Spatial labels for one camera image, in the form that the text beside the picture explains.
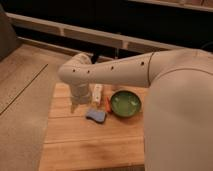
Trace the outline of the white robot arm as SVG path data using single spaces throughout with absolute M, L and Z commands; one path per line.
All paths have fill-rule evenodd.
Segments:
M 91 83 L 144 87 L 145 171 L 213 171 L 213 53 L 151 52 L 93 64 L 84 53 L 59 78 L 71 101 L 89 101 Z

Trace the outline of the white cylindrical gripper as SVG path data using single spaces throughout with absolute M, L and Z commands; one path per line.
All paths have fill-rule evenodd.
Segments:
M 91 101 L 91 90 L 88 84 L 70 85 L 71 113 L 75 112 L 77 104 L 87 104 Z

